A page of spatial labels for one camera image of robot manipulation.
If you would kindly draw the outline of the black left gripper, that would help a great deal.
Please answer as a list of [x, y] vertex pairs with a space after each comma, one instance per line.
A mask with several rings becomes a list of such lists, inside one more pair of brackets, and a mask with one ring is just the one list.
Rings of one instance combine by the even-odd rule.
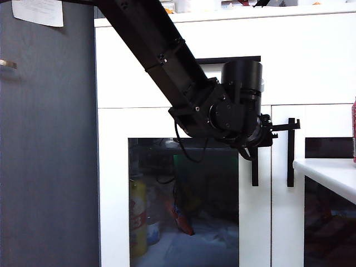
[[[261, 114], [259, 116], [261, 121], [261, 137], [258, 142], [258, 147], [270, 147], [273, 144], [273, 139], [278, 138], [277, 133], [273, 133], [273, 124], [269, 115]], [[300, 129], [300, 120], [289, 118], [287, 124], [274, 125], [274, 131], [291, 131]]]

